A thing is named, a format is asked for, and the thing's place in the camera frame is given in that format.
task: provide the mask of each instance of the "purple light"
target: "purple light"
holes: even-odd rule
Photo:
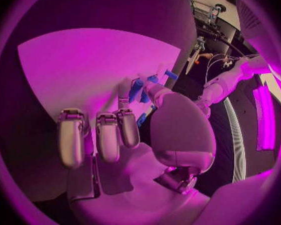
[[[274,107],[268,86],[260,86],[253,90],[256,103],[258,135],[257,135],[257,151],[273,150],[276,139],[276,124]]]

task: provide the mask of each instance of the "blue object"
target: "blue object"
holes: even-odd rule
[[[146,103],[148,103],[150,101],[150,98],[148,97],[148,95],[144,92],[144,91],[142,91],[142,93],[141,93],[141,99],[140,99],[140,103],[144,103],[144,104],[146,104]]]
[[[178,79],[178,75],[176,75],[175,73],[173,73],[169,70],[166,70],[164,74],[168,75],[171,79],[174,79],[174,80]]]
[[[142,115],[140,115],[140,117],[136,121],[137,126],[140,128],[145,120],[146,120],[146,114],[143,113]]]
[[[137,79],[131,87],[129,92],[129,103],[132,103],[136,99],[136,95],[144,86],[144,82],[140,79]]]
[[[158,83],[158,77],[156,75],[149,76],[147,80],[154,83],[154,84]]]

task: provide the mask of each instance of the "magenta light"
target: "magenta light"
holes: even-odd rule
[[[256,103],[258,134],[257,151],[273,150],[276,139],[276,124],[273,101],[267,84],[253,90]]]

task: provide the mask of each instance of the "robotic arm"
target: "robotic arm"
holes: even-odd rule
[[[268,63],[259,55],[254,58],[240,58],[234,68],[208,81],[204,85],[203,94],[195,102],[210,117],[211,104],[216,104],[231,94],[239,81],[247,80],[254,74],[270,73]]]

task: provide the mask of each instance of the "white robotic arm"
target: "white robotic arm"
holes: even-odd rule
[[[231,94],[239,81],[247,80],[254,74],[270,73],[268,63],[259,55],[254,58],[242,57],[234,68],[216,76],[204,85],[203,94],[195,102],[209,118],[212,104],[216,104]]]

